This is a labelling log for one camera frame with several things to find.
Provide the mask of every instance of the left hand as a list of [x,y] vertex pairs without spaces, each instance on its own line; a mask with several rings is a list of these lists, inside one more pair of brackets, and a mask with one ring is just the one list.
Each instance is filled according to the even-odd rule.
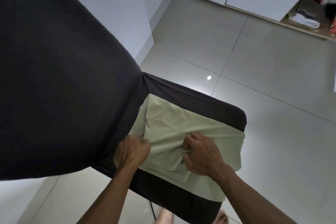
[[147,139],[128,135],[119,143],[113,162],[116,167],[131,166],[137,169],[148,157],[151,144]]

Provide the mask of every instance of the baseboard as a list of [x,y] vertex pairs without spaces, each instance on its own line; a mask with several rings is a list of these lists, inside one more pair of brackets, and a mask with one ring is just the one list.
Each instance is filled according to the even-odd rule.
[[159,6],[159,8],[156,10],[155,14],[153,15],[153,17],[150,19],[149,25],[150,25],[150,29],[152,30],[152,32],[153,32],[154,28],[156,27],[156,25],[158,24],[158,22],[160,21],[162,15],[164,14],[166,9],[168,8],[171,1],[172,0],[163,0],[161,5]]
[[148,52],[151,50],[153,45],[154,45],[153,35],[150,35],[145,45],[142,47],[138,55],[135,57],[135,61],[139,66],[141,65],[141,63],[143,62],[143,60],[145,59],[145,57],[147,56]]
[[51,176],[43,181],[35,196],[21,215],[17,224],[28,224],[33,221],[34,217],[36,216],[37,212],[40,210],[49,193],[55,186],[59,177],[60,176]]

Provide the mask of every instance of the tile floor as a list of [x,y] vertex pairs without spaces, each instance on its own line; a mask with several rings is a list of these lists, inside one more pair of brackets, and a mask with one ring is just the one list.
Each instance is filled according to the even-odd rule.
[[298,223],[336,223],[336,44],[205,0],[173,0],[153,37],[143,71],[245,111],[239,176]]

